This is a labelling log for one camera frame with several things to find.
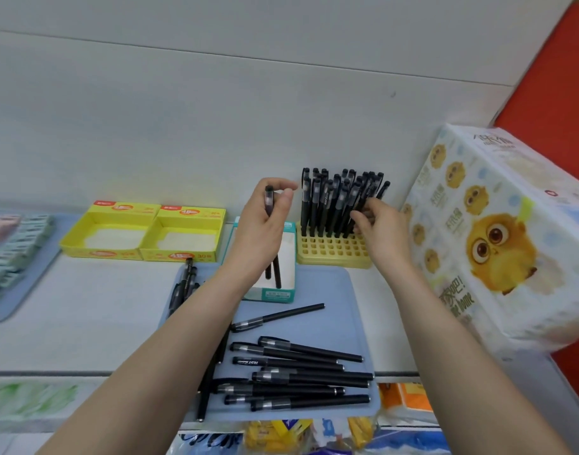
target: teal and white box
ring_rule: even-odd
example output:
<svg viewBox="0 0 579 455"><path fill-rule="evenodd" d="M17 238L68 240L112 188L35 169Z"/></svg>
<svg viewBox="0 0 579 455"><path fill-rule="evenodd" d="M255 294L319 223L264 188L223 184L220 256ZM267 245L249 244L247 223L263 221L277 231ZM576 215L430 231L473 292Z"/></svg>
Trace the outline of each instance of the teal and white box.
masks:
<svg viewBox="0 0 579 455"><path fill-rule="evenodd" d="M235 232L239 225L239 217L235 219L232 226L231 237L228 239L224 259L235 240ZM248 290L243 298L246 300L256 301L273 301L277 303L292 303L295 295L295 223L285 222L283 237L281 238L281 247L279 248L279 271L281 272L281 289L275 285L275 273L272 271L272 277L266 279L263 273L260 279Z"/></svg>

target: person's right arm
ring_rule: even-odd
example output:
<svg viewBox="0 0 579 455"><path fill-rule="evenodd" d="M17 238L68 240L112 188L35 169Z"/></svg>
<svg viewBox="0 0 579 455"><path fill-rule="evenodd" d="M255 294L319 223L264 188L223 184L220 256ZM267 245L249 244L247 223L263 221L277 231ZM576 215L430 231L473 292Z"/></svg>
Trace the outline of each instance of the person's right arm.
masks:
<svg viewBox="0 0 579 455"><path fill-rule="evenodd" d="M355 232L391 287L433 411L454 455L568 455L566 444L413 265L407 219L370 198Z"/></svg>

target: light blue tray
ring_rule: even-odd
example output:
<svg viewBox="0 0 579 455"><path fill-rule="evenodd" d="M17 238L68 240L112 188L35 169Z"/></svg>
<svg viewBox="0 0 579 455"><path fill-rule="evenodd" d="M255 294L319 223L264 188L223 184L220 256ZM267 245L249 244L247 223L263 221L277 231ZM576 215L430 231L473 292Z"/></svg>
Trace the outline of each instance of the light blue tray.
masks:
<svg viewBox="0 0 579 455"><path fill-rule="evenodd" d="M16 210L0 210L0 214L26 214ZM36 253L30 265L24 271L24 277L11 289L6 290L0 298L0 322L7 319L21 305L30 290L45 273L60 252L59 241L81 218L79 214L52 214L55 219L55 230L45 245Z"/></svg>
<svg viewBox="0 0 579 455"><path fill-rule="evenodd" d="M218 265L201 263L196 264L196 267L198 268L196 281L202 284L213 275ZM174 285L178 282L180 274L181 270L178 272ZM325 303L325 309L272 321L250 331L231 333L228 345L232 342L256 343L259 336L275 336L294 343L360 354L363 356L362 363L342 361L346 371L374 373L361 315L348 272L341 267L296 265L295 287L295 299L290 306L243 300L235 314L234 321L316 303ZM161 317L161 324L167 318L170 296L171 290ZM259 367L232 364L233 356L246 356L246 354L238 354L227 348L224 362L216 367L215 378L242 377L247 379L250 378L252 372L260 370ZM369 404L260 412L251 412L247 405L225 405L224 395L212 394L207 408L206 421L373 416L380 409L380 395L376 383L371 382L367 389L346 388L347 395L366 393L371 398ZM195 400L185 418L186 421L194 421L197 402L198 400Z"/></svg>

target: yellow cartoon character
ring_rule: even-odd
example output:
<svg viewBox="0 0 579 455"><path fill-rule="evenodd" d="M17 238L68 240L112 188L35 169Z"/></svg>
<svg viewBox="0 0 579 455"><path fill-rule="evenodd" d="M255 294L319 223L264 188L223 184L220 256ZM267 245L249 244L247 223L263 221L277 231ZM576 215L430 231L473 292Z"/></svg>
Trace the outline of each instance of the yellow cartoon character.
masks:
<svg viewBox="0 0 579 455"><path fill-rule="evenodd" d="M424 242L426 237L426 233L424 231L424 227L419 223L414 225L414 228L411 229L411 236L414 238L414 242L417 245L421 245Z"/></svg>
<svg viewBox="0 0 579 455"><path fill-rule="evenodd" d="M466 175L467 172L464 170L463 163L460 161L453 162L445 171L445 183L447 183L449 188L458 188Z"/></svg>
<svg viewBox="0 0 579 455"><path fill-rule="evenodd" d="M445 161L445 145L437 144L431 150L431 166L439 169Z"/></svg>
<svg viewBox="0 0 579 455"><path fill-rule="evenodd" d="M439 256L434 249L427 249L424 253L424 266L430 273L435 273L439 269Z"/></svg>
<svg viewBox="0 0 579 455"><path fill-rule="evenodd" d="M536 273L537 250L526 225L510 214L487 215L473 223L467 238L471 271L485 287L509 294Z"/></svg>
<svg viewBox="0 0 579 455"><path fill-rule="evenodd" d="M401 208L401 212L403 212L407 216L407 223L410 223L411 216L414 214L414 212L411 209L411 204L405 203Z"/></svg>
<svg viewBox="0 0 579 455"><path fill-rule="evenodd" d="M488 204L490 204L490 195L481 185L473 185L464 193L464 206L469 214L481 214Z"/></svg>

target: yellow box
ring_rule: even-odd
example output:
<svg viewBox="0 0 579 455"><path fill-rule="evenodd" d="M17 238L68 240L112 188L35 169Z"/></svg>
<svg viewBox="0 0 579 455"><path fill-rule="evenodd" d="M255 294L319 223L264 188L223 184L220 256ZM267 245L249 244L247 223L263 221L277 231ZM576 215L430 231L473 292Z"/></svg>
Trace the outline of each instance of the yellow box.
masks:
<svg viewBox="0 0 579 455"><path fill-rule="evenodd" d="M96 201L62 238L60 247L70 257L142 260L138 248L160 207L160 204ZM123 248L89 245L96 235L106 233L120 235L109 236L111 242L122 244L123 240L126 243L134 240L136 244L121 246Z"/></svg>
<svg viewBox="0 0 579 455"><path fill-rule="evenodd" d="M225 216L225 209L161 206L140 245L142 258L173 262L192 257L195 262L215 262Z"/></svg>
<svg viewBox="0 0 579 455"><path fill-rule="evenodd" d="M296 261L302 265L337 265L347 268L369 268L371 259L365 248L362 235L350 234L347 238L328 238L326 234L319 238L318 234L311 237L307 231L302 236L300 224L296 223L298 252Z"/></svg>

